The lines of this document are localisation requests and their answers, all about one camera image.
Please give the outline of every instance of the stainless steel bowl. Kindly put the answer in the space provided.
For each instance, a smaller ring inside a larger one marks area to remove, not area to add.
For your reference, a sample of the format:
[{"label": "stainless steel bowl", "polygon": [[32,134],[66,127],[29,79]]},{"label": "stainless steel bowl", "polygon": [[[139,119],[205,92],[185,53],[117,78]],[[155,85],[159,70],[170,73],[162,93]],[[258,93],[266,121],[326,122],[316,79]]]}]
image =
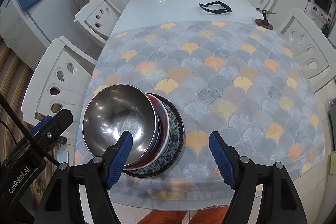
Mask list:
[{"label": "stainless steel bowl", "polygon": [[151,101],[131,85],[112,85],[88,105],[83,121],[84,141],[94,156],[102,156],[121,134],[129,131],[133,147],[125,166],[142,160],[157,140],[158,121]]}]

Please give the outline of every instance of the tablecloth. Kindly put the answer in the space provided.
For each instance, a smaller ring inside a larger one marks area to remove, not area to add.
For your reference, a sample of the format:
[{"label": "tablecloth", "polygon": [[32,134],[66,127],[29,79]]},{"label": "tablecloth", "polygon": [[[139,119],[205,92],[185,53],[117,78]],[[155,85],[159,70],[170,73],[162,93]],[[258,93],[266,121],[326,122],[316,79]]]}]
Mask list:
[{"label": "tablecloth", "polygon": [[110,190],[113,202],[163,210],[172,204],[176,210],[199,209],[200,201],[229,204],[233,191],[209,150],[212,131],[255,163],[284,163],[292,179],[325,156],[310,83],[276,30],[193,21],[116,34],[105,45],[85,96],[76,164],[93,157],[82,134],[86,107],[95,94],[118,83],[170,100],[182,116],[185,145],[176,163],[157,177],[122,174]]}]

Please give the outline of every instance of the person's leg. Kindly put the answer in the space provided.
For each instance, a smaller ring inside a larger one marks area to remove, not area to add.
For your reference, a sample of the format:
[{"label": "person's leg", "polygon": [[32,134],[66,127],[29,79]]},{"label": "person's leg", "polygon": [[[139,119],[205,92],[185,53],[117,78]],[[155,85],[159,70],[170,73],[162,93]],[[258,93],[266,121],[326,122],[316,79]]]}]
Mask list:
[{"label": "person's leg", "polygon": [[187,211],[158,211],[153,210],[138,224],[182,224]]},{"label": "person's leg", "polygon": [[221,224],[229,206],[199,210],[189,224]]}]

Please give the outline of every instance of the television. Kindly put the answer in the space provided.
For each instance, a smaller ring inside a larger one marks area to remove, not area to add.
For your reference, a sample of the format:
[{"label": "television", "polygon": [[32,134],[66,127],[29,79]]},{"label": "television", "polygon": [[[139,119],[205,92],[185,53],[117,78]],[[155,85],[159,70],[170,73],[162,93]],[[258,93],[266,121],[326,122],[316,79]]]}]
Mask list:
[{"label": "television", "polygon": [[327,14],[329,13],[332,4],[331,0],[315,0],[314,2]]}]

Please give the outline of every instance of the metal pivot bolt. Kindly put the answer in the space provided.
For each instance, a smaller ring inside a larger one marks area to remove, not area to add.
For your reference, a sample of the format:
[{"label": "metal pivot bolt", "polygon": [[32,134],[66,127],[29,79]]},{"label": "metal pivot bolt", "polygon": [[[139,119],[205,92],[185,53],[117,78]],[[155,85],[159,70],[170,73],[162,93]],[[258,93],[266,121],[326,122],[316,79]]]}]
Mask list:
[{"label": "metal pivot bolt", "polygon": [[279,169],[282,169],[284,167],[284,165],[281,162],[276,162],[275,166]]},{"label": "metal pivot bolt", "polygon": [[242,157],[240,158],[240,160],[241,160],[241,162],[243,162],[243,163],[245,163],[245,164],[247,164],[247,163],[250,162],[250,159],[249,159],[248,157],[245,157],[245,156],[242,156]]},{"label": "metal pivot bolt", "polygon": [[67,166],[68,165],[64,162],[64,163],[60,164],[58,168],[61,169],[61,170],[64,170],[65,168],[67,168]]},{"label": "metal pivot bolt", "polygon": [[102,158],[101,157],[95,157],[95,158],[93,158],[93,163],[96,163],[96,164],[98,164],[98,163],[100,163],[101,162],[101,160],[102,160]]}]

